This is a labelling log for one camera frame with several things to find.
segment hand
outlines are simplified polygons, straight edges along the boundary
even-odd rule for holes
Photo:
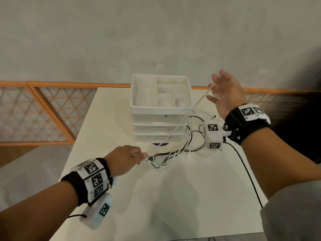
[[[212,75],[212,81],[215,85],[211,91],[213,95],[216,93],[220,98],[217,99],[211,95],[207,95],[206,98],[216,105],[217,112],[225,120],[231,110],[246,103],[243,89],[236,79],[223,69],[220,71],[220,76]]]
[[[118,146],[104,159],[110,170],[110,176],[116,177],[129,172],[136,164],[140,164],[147,157],[146,152],[141,152],[136,146]]]

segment concrete wall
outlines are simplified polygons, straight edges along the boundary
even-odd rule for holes
[[[207,85],[307,90],[321,67],[321,0],[0,0],[0,80],[130,83],[133,73]]]

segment white plastic storage unit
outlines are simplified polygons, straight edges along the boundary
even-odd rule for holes
[[[192,108],[191,85],[186,76],[134,74],[130,112],[138,141],[161,143],[182,140]]]

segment black wristband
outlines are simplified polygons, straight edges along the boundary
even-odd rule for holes
[[[227,130],[232,131],[232,134],[228,136],[228,138],[239,145],[241,145],[246,137],[255,131],[262,128],[271,128],[265,119],[246,121],[238,107],[230,111],[225,119],[224,125],[227,126]]]
[[[102,166],[104,166],[104,169],[106,171],[106,174],[107,174],[107,178],[110,179],[110,170],[109,170],[109,167],[107,166],[107,162],[104,158],[96,158],[96,160],[98,160]]]
[[[88,191],[85,182],[77,172],[68,173],[61,181],[67,181],[74,187],[78,196],[78,206],[88,202]]]

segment shirt sleeve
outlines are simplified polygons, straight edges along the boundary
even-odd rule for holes
[[[278,191],[260,214],[268,241],[321,240],[321,181]]]

